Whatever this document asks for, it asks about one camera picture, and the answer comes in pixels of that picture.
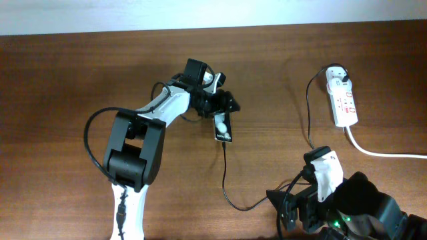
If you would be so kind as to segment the black Galaxy flip phone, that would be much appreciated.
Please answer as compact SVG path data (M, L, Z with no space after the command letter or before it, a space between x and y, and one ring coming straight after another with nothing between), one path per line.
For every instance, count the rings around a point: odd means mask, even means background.
M215 139L217 141L231 143L233 141L233 138L232 138L230 114L222 113L219 115L215 115L213 118L213 123L215 127L215 134L214 134Z

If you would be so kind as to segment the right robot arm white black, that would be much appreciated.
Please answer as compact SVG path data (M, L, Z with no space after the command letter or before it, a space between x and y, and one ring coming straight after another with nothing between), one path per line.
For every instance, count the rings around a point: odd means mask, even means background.
M304 178L308 187L293 194ZM383 193L362 172L344 179L326 198L318 199L319 183L300 173L285 190L268 190L266 197L277 211L278 235L293 231L298 221L317 239L426 240L426 219L402 211L396 200Z

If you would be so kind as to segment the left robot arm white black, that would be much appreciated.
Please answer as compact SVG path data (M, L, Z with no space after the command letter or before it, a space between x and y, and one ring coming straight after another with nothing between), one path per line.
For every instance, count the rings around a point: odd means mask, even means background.
M145 107L117 112L103 158L114 196L112 239L144 238L145 198L161 166L167 127L191 108L203 118L240 110L233 95L222 90L225 81L224 73L188 59L184 71L163 82L161 93Z

